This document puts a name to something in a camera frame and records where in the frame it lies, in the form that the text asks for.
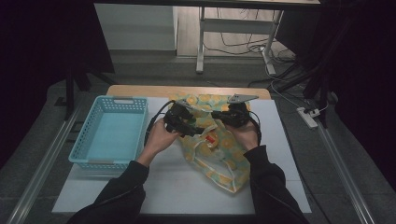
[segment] gray floor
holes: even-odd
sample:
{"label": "gray floor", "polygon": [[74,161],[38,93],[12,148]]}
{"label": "gray floor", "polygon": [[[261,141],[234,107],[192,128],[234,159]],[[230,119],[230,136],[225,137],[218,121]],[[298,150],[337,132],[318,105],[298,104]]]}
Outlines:
{"label": "gray floor", "polygon": [[[210,44],[221,48],[219,43],[210,42]],[[263,61],[260,58],[206,57],[205,72],[203,75],[197,76],[195,74],[195,59],[190,55],[187,56],[176,57],[175,55],[145,54],[143,52],[126,54],[125,52],[112,51],[116,74],[109,76],[121,84],[210,87],[246,87],[250,81],[268,78],[264,73]],[[281,73],[288,65],[276,64],[276,71]],[[106,94],[109,87],[96,77],[90,76],[90,80],[92,88],[89,92],[77,92],[79,98],[87,98],[76,121],[79,124],[84,121],[94,98],[97,95]],[[254,84],[252,87],[267,88],[268,85],[269,82],[263,82]],[[289,93],[299,96],[303,87],[304,83],[292,88]],[[308,106],[301,98],[288,94],[285,96],[295,104]],[[64,82],[53,85],[49,89],[48,101],[31,131],[25,136],[7,165],[0,170],[0,223],[6,223],[50,142],[63,123],[64,107],[55,106],[59,97],[65,97]],[[295,111],[296,105],[277,94],[272,94],[272,98],[276,101],[279,116],[285,123],[296,162],[305,179],[305,192],[313,210],[312,214],[306,214],[309,221],[318,224],[327,223],[320,211],[319,207],[321,206],[324,214],[332,223],[361,223],[338,174],[335,172],[318,130],[307,128]],[[327,112],[329,131],[369,205],[376,223],[394,223],[396,220],[395,192],[373,164],[364,148],[334,113],[333,105],[329,105]],[[77,131],[72,130],[68,135],[61,153],[50,171],[49,178],[40,190],[25,223],[65,223],[70,217],[70,215],[52,214],[50,210],[70,171],[72,164],[67,157],[77,134]]]}
{"label": "gray floor", "polygon": [[[199,8],[198,7],[178,7],[178,33],[177,33],[177,55],[178,56],[196,56],[199,42]],[[207,7],[205,9],[205,18],[222,18],[233,20],[249,21],[271,21],[274,15],[273,10],[257,10],[242,8],[217,8]],[[209,49],[205,49],[205,56],[233,56],[219,50],[237,54],[238,57],[261,57],[260,53],[248,52],[248,47],[254,47],[266,43],[264,41],[268,35],[251,35],[251,34],[228,34],[228,33],[210,33],[205,32],[204,44]],[[278,54],[281,50],[286,49],[278,42],[273,43],[272,50]],[[280,56],[290,56],[292,52],[282,51]]]}

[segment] black backdrop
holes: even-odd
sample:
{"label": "black backdrop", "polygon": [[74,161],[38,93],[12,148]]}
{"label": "black backdrop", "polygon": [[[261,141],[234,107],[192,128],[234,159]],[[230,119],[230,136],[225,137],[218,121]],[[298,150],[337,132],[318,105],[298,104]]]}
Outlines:
{"label": "black backdrop", "polygon": [[91,1],[0,1],[0,167],[71,67],[114,72]]}
{"label": "black backdrop", "polygon": [[368,1],[334,57],[340,119],[396,190],[396,2]]}
{"label": "black backdrop", "polygon": [[[357,18],[328,67],[330,90],[339,100],[335,110],[396,189],[396,2],[367,0],[351,12]],[[344,15],[286,11],[276,39],[309,69],[320,61]]]}

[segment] white board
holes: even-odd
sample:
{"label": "white board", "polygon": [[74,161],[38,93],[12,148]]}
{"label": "white board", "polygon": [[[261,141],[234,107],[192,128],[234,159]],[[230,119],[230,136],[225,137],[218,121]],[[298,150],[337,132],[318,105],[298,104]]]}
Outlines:
{"label": "white board", "polygon": [[[148,117],[152,118],[166,102],[167,98],[149,97]],[[270,162],[276,163],[283,169],[287,180],[286,187],[300,205],[303,213],[310,213],[311,209],[275,102],[254,100],[250,104],[252,111],[260,118],[262,144],[267,145]],[[93,173],[82,170],[74,164],[52,212],[77,212],[93,203],[107,181],[118,175],[120,172]],[[146,200],[142,205],[142,214],[254,214],[248,184],[236,194],[221,189],[192,164],[185,161],[181,144],[178,141],[154,159],[144,188]]]}

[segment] hand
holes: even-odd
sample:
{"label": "hand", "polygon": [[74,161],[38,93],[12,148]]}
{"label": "hand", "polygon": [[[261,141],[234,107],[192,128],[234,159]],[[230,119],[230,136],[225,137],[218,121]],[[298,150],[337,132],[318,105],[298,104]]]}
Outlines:
{"label": "hand", "polygon": [[163,119],[158,119],[148,136],[148,141],[143,148],[137,162],[149,167],[154,157],[161,151],[164,151],[180,136],[180,133],[169,133],[165,129]]}
{"label": "hand", "polygon": [[245,126],[240,128],[235,128],[233,126],[224,124],[225,128],[233,134],[236,141],[238,141],[245,150],[249,151],[259,144],[258,137],[256,133],[256,127],[251,121],[249,121]]}

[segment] light blue plastic basket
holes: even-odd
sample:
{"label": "light blue plastic basket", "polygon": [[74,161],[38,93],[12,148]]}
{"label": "light blue plastic basket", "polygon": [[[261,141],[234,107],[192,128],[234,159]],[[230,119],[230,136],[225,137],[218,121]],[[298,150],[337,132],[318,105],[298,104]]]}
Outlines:
{"label": "light blue plastic basket", "polygon": [[143,147],[148,114],[146,98],[98,96],[69,160],[88,169],[126,169]]}

